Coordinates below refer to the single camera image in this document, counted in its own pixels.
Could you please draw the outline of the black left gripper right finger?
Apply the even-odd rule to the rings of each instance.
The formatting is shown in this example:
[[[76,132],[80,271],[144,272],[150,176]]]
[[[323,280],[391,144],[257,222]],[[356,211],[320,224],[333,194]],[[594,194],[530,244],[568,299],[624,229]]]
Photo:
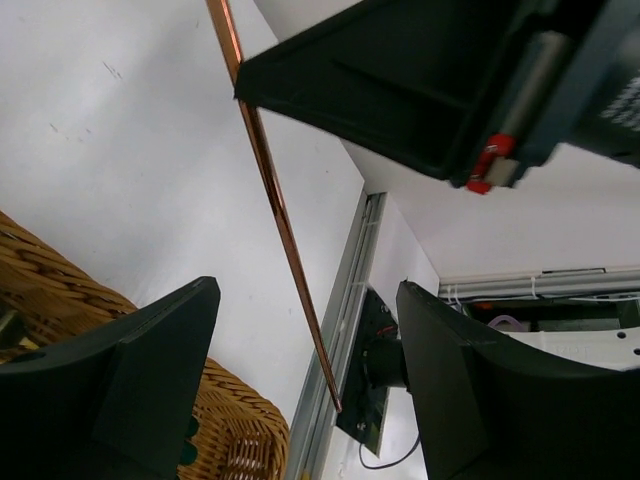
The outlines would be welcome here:
[[[396,305],[431,479],[635,479],[639,373],[556,356],[410,281]]]

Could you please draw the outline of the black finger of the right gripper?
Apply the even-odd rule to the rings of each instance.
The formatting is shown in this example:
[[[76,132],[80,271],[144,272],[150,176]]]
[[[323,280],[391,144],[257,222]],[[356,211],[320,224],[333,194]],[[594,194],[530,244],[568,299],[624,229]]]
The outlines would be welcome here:
[[[462,181],[534,31],[531,1],[362,1],[245,61],[235,93]]]

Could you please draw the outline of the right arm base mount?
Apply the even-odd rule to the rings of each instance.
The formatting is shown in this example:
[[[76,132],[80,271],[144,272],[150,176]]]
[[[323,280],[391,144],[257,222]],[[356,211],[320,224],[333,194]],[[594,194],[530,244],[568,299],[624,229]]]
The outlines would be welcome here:
[[[420,446],[416,438],[406,454],[385,464],[365,462],[363,451],[380,453],[389,391],[409,389],[399,326],[391,309],[372,289],[366,291],[358,317],[336,426],[358,443],[358,460],[368,471],[381,471],[407,460]]]

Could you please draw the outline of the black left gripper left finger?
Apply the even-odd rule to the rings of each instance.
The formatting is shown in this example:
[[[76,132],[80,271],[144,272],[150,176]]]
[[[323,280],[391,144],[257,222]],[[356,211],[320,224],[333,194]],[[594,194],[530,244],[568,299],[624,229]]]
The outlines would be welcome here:
[[[219,303],[200,277],[3,364],[2,477],[174,478]]]

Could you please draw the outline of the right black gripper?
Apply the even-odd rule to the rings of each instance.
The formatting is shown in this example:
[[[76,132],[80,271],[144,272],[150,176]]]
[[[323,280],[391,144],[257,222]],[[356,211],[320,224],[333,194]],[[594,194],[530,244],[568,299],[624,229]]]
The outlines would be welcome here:
[[[452,186],[512,188],[561,143],[638,167],[638,2],[527,1],[504,38]]]

